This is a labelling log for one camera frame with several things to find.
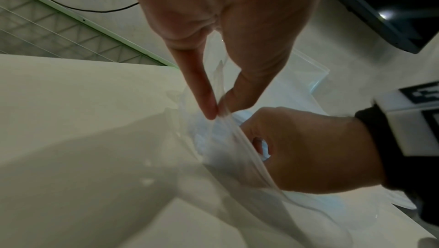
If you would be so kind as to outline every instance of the black sleeve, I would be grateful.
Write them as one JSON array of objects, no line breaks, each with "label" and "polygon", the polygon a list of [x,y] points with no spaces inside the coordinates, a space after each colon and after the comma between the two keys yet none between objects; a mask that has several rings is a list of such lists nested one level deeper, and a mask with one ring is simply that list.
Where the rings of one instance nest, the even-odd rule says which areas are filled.
[{"label": "black sleeve", "polygon": [[403,190],[426,222],[439,225],[439,156],[404,156],[386,115],[374,105],[355,117],[368,128],[387,176],[383,185]]}]

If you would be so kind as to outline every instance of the ziplock bag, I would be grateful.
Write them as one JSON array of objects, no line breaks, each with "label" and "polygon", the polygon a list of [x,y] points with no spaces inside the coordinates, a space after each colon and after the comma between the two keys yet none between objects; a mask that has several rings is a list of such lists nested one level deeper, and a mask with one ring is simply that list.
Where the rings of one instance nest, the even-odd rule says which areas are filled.
[{"label": "ziplock bag", "polygon": [[[217,68],[211,73],[210,81],[217,101],[225,93],[223,74],[227,65],[224,62],[227,61],[227,56],[219,60]],[[301,89],[302,97],[309,95],[307,90]],[[311,101],[300,108],[306,110],[312,105]],[[268,155],[259,155],[239,128],[239,124],[252,112],[230,114],[227,108],[220,110],[221,117],[207,120],[191,91],[185,89],[179,107],[180,135],[193,144],[195,156],[231,197],[254,216],[304,247],[350,247],[352,239],[346,229],[326,213],[287,198],[276,186],[263,164],[264,157]]]}]

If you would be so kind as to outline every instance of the green metal edge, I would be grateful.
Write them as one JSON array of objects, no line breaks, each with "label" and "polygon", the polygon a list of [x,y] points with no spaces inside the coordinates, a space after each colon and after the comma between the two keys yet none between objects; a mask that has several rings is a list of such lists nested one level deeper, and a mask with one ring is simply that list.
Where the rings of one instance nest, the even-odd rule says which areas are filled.
[{"label": "green metal edge", "polygon": [[169,67],[178,68],[178,66],[176,64],[174,64],[172,62],[169,62],[168,60],[166,60],[166,59],[164,59],[164,58],[162,58],[162,57],[160,57],[160,56],[158,56],[158,55],[156,55],[156,54],[146,50],[145,48],[143,48],[141,46],[138,46],[135,43],[133,43],[133,42],[131,42],[131,41],[129,41],[129,40],[127,40],[127,39],[117,35],[116,33],[113,33],[110,30],[108,30],[108,29],[106,29],[106,28],[104,28],[104,27],[102,27],[102,26],[100,26],[100,25],[98,25],[98,24],[96,24],[96,23],[94,23],[94,22],[84,18],[83,16],[77,14],[74,11],[71,11],[71,10],[69,10],[69,9],[67,9],[67,8],[65,8],[65,7],[63,7],[61,5],[58,5],[58,4],[56,4],[56,3],[54,3],[53,1],[50,1],[50,0],[38,0],[38,1],[44,3],[45,5],[47,5],[49,7],[54,8],[55,10],[65,14],[65,15],[70,16],[73,19],[76,19],[77,21],[80,21],[80,22],[84,23],[88,27],[90,27],[92,29],[95,29],[96,31],[98,31],[98,32],[100,32],[100,33],[102,33],[102,34],[104,34],[106,36],[109,36],[110,38],[113,38],[113,39],[115,39],[118,42],[123,43],[124,45],[126,45],[126,46],[128,46],[128,47],[130,47],[130,48],[132,48],[132,49],[134,49],[134,50],[136,50],[138,52],[140,52],[141,54],[143,54],[144,56],[148,57],[150,60],[152,60],[152,61],[154,61],[156,63],[159,63],[161,65],[165,65],[165,66],[169,66]]}]

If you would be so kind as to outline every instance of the hand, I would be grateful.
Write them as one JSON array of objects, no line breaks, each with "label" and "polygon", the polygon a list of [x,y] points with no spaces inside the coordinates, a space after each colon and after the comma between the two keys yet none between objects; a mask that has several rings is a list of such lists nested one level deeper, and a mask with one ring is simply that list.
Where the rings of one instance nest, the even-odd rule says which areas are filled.
[{"label": "hand", "polygon": [[384,183],[380,156],[365,125],[289,108],[261,108],[241,125],[282,190],[333,193]]},{"label": "hand", "polygon": [[284,67],[319,0],[139,0],[209,119],[218,107],[203,67],[206,37],[222,33],[241,73],[223,99],[231,112],[251,107]]}]

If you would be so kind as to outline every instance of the white table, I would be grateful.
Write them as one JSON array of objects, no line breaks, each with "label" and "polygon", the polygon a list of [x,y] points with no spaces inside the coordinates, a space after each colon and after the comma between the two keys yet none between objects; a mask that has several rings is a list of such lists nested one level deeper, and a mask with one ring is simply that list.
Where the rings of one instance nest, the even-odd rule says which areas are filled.
[{"label": "white table", "polygon": [[[175,137],[184,87],[169,67],[1,55],[0,247],[295,247]],[[371,219],[378,192],[336,196],[354,247],[431,236],[385,201]]]}]

